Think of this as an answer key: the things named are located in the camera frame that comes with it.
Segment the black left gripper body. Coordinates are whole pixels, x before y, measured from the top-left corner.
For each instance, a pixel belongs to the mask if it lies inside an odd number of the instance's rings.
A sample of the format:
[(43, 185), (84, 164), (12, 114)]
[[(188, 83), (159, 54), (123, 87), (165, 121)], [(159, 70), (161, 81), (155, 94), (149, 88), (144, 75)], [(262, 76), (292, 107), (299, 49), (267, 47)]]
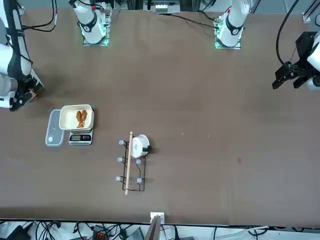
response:
[(313, 48), (316, 31), (304, 31), (300, 37), (295, 41), (297, 53), (298, 53), (298, 66), (305, 66), (307, 64), (307, 57)]

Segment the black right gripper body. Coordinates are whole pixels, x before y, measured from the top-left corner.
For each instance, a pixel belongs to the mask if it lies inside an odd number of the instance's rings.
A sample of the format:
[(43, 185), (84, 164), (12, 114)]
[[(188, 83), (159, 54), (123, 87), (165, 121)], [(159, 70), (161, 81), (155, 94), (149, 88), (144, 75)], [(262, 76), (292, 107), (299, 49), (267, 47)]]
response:
[(23, 106), (30, 100), (30, 98), (30, 89), (23, 84), (19, 84), (15, 92), (14, 104), (16, 106)]

